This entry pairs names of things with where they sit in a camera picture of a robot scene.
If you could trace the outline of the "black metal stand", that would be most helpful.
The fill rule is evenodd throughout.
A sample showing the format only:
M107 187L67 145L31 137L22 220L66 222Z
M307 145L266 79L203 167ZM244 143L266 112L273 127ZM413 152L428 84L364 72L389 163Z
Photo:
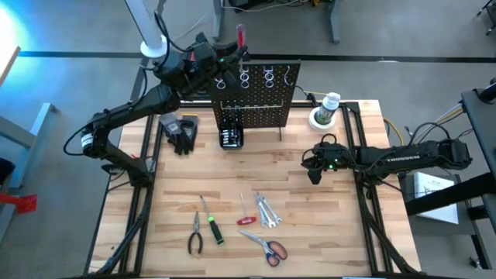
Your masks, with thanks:
M409 215L482 197L487 217L496 220L496 77L491 79L487 88L465 91L461 96L490 171L450 188L408 201L405 206Z

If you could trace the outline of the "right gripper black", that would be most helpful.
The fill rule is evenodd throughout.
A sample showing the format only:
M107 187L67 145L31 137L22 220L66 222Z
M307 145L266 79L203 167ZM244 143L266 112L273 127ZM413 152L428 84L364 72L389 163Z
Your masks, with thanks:
M319 184L325 171L355 167L355 158L351 151L339 143L317 143L310 152L310 157L302 155L301 166L308 170L308 178L312 184Z

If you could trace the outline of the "red flat object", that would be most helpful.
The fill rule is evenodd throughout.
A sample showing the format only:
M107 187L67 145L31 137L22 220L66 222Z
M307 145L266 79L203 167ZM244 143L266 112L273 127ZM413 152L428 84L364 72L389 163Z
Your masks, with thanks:
M0 193L0 203L14 205L19 214L25 214L36 211L37 195L18 197Z

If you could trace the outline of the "white tape roll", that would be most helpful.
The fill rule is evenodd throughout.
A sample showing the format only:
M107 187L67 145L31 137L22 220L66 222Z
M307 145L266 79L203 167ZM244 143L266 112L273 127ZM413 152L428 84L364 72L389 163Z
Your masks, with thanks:
M336 117L333 116L331 118L331 122L330 123L323 125L323 124L318 123L315 120L315 116L316 116L316 114L317 114L318 111L319 111L319 108L313 108L313 110L311 110L310 115L308 117L309 125L315 131L318 131L318 132L329 131L336 124Z

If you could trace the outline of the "white cap plastic bottle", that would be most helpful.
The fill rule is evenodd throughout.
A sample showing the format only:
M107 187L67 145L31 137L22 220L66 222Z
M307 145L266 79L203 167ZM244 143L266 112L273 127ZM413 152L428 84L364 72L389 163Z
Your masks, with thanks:
M315 113L315 121L320 125L330 124L339 107L340 99L340 94L335 92L328 93L322 100L319 110Z

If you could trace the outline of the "clear red handle screwdriver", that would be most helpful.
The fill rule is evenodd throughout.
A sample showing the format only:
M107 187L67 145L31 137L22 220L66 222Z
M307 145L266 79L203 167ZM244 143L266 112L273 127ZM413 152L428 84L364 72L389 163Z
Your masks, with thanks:
M239 49L242 49L246 45L246 26L242 23L236 26L237 35L237 45ZM239 62L239 72L243 72L243 62L246 60L246 50L243 51L241 56L241 61Z

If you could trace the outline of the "black handle needle-nose pliers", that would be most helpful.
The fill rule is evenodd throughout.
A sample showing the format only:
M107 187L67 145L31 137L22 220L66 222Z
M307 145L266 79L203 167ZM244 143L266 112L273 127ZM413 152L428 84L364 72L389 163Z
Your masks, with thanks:
M193 239L196 236L198 237L198 254L200 254L203 250L203 238L202 238L202 235L200 233L200 219L199 219L198 212L195 213L195 218L194 218L194 222L193 222L193 231L192 231L192 233L188 239L188 253L190 255L192 255L192 250L193 250L193 248L192 248Z

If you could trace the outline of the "green black handle screwdriver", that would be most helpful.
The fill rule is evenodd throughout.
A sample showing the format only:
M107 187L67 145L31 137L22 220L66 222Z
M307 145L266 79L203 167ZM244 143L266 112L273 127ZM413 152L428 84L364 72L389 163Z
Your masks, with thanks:
M225 240L223 239L221 231L220 231L218 225L216 224L214 217L210 215L204 198L202 196L200 196L200 199L201 199L201 204L202 204L202 206L205 210L205 213L207 215L208 224L210 225L210 228L211 228L211 231L212 231L213 236L215 238L216 244L221 246L225 243Z

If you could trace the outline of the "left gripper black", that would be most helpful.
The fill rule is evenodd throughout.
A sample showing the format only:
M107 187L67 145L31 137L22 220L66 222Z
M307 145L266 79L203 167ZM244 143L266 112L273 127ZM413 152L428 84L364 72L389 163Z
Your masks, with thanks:
M196 95L199 91L207 91L216 78L223 79L232 90L240 91L236 73L247 51L248 46L238 48L236 41L211 43L204 33L199 33L181 58L181 94Z

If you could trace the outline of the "black aluminium extrusion frame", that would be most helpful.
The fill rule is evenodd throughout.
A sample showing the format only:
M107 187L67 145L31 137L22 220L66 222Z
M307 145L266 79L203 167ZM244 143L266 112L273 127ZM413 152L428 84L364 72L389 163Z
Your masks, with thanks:
M361 219L360 186L353 172L327 171L314 185L301 166L302 154L320 140L388 146L379 103L345 102L327 133L310 127L311 110L309 102L295 102L284 128L248 129L244 146L228 151L219 145L212 108L186 104L183 113L199 118L195 150L187 157L158 139L157 120L125 126L120 146L129 154L138 153L143 134L150 134L147 153L156 157L157 173L146 228L130 243L111 277L368 277L374 271L393 271L393 260ZM256 192L282 218L273 229L260 225ZM243 217L239 193L248 216L257 217L252 224L236 224ZM221 246L200 196L225 240ZM203 250L198 254L196 236L190 255L196 212ZM279 242L288 258L271 267L262 246L240 230Z

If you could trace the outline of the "black socket set tray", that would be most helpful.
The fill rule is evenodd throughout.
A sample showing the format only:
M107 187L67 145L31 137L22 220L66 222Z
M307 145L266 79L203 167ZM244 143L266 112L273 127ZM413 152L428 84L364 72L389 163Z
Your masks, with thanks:
M233 123L228 128L220 129L219 145L224 150L241 149L244 145L243 127Z

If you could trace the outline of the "wooden board edge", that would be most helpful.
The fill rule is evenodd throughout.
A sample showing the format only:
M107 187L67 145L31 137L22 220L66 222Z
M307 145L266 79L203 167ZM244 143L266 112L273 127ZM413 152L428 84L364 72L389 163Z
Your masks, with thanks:
M19 46L0 47L0 87L4 84L13 64L20 53Z

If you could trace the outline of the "silver multi-slot rack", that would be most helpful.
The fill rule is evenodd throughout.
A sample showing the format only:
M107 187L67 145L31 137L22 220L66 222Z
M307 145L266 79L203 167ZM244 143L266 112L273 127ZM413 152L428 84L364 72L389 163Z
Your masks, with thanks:
M282 105L224 105L220 102L220 109L223 111L238 111L238 110L260 110L260 109L280 109Z

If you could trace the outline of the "red blue handle scissors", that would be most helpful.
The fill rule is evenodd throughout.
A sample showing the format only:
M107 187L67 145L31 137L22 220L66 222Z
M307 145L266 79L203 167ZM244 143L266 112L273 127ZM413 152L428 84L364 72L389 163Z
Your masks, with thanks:
M271 267L278 266L282 260L288 258L287 250L279 242L266 241L265 239L244 230L240 230L239 233L262 246L266 261Z

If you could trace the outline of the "white tower fan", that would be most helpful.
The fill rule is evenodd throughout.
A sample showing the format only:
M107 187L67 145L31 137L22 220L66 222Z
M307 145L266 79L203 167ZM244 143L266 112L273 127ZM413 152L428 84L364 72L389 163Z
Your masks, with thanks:
M126 6L139 30L143 42L140 51L145 57L160 58L167 54L167 39L159 30L153 13L145 0L125 0Z

